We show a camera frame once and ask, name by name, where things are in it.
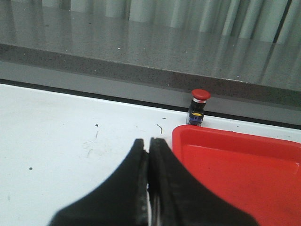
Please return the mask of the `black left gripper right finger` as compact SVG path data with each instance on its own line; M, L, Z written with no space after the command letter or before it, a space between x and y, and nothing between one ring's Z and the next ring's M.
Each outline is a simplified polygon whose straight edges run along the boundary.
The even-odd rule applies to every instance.
M153 226L258 225L198 182L161 138L150 141L149 194Z

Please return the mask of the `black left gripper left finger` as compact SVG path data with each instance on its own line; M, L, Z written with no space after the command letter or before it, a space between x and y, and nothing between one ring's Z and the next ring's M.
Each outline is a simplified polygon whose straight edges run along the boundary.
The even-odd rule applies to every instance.
M148 153L136 139L123 162L95 190L59 210L51 226L146 226Z

